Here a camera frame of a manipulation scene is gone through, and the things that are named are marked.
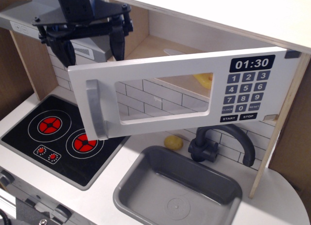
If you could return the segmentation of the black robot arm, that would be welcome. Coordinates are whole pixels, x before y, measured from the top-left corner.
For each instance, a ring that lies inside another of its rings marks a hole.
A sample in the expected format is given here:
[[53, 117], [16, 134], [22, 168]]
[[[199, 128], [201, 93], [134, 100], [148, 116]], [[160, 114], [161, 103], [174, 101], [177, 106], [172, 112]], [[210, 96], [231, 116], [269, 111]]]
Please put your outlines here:
[[76, 56], [74, 39], [109, 36], [112, 55], [124, 59], [125, 37], [133, 31], [131, 6], [104, 0], [58, 0], [59, 8], [34, 17], [41, 43], [51, 48], [65, 66], [73, 66]]

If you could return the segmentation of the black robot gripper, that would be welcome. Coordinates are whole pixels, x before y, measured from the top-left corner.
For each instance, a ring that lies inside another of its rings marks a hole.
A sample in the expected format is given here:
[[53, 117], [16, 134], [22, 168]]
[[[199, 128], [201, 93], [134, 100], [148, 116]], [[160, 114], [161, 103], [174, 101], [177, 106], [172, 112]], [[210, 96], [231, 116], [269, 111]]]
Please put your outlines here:
[[51, 48], [64, 67], [76, 64], [70, 40], [109, 35], [111, 52], [117, 61], [124, 60], [125, 37], [133, 31], [129, 16], [131, 6], [95, 0], [93, 15], [82, 18], [82, 8], [75, 10], [77, 20], [66, 20], [61, 8], [34, 17], [32, 25], [39, 30], [39, 39]]

